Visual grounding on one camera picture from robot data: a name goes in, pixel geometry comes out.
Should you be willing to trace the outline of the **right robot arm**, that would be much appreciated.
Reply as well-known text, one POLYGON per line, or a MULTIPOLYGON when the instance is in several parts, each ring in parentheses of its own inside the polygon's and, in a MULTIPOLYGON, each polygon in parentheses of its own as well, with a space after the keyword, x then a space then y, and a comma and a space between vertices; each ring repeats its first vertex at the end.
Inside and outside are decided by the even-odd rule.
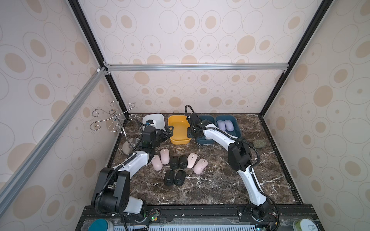
POLYGON ((260 222, 275 212, 277 224, 279 224, 278 207, 275 201, 263 192, 254 172, 254 167, 260 163, 260 155, 256 148, 244 138, 232 136, 219 129, 209 120, 201 120, 196 113, 186 113, 186 117, 190 124, 189 138, 204 136, 214 140, 227 150, 228 164, 240 175, 247 189, 252 218, 260 222))

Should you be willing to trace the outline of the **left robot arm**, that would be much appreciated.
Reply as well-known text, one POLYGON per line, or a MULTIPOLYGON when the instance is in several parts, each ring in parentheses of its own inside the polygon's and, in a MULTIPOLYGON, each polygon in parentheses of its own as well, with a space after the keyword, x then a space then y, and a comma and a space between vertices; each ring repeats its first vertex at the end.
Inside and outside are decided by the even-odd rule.
POLYGON ((173 126, 165 126, 162 130, 147 126, 126 161, 100 171, 91 202, 98 215, 130 213, 146 216, 146 202, 130 196, 130 179, 152 160, 155 149, 172 136, 173 126))

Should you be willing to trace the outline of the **black mouse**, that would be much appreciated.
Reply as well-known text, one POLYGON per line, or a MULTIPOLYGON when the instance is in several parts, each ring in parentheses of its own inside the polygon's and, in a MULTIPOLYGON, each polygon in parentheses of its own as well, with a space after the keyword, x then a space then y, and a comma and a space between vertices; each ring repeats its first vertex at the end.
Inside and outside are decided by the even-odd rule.
POLYGON ((174 170, 168 169, 165 171, 164 185, 172 186, 174 184, 175 172, 174 170))
POLYGON ((170 157, 169 166, 171 170, 179 169, 179 158, 178 156, 170 157))
POLYGON ((175 175, 175 178, 174 178, 174 185, 176 186, 182 186, 185 182, 185 179, 186 179, 186 172, 183 171, 183 170, 179 170, 177 172, 177 174, 175 175))
POLYGON ((188 157, 187 155, 181 155, 179 157, 179 168, 180 169, 185 169, 188 166, 188 157))

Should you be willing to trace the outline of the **yellow storage box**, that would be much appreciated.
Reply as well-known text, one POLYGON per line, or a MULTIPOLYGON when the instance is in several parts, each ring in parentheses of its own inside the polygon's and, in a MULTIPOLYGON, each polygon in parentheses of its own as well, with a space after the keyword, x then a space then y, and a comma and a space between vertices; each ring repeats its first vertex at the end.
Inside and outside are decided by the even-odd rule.
POLYGON ((173 126, 173 136, 171 143, 174 145, 183 145, 190 142, 188 138, 188 128, 190 127, 185 115, 174 115, 168 118, 168 125, 173 126))

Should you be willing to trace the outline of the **white storage box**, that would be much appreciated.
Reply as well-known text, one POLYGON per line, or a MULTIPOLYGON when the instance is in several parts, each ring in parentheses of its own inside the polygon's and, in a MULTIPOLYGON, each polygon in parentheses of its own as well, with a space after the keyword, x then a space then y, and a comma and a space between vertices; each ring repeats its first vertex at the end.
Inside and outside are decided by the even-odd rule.
POLYGON ((143 117, 142 123, 145 126, 152 126, 156 129, 164 129, 165 120, 162 114, 150 114, 143 117))

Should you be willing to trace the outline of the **purple mouse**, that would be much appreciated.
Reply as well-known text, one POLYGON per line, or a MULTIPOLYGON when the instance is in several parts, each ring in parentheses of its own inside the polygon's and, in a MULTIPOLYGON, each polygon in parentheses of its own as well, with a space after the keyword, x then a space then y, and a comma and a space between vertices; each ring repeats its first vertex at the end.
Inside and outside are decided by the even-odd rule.
POLYGON ((217 121, 217 126, 220 130, 222 131, 226 131, 226 126, 225 126, 225 122, 223 120, 218 120, 217 121))
POLYGON ((227 131, 230 131, 230 132, 234 131, 234 124, 231 120, 225 120, 224 123, 225 123, 225 129, 227 131))

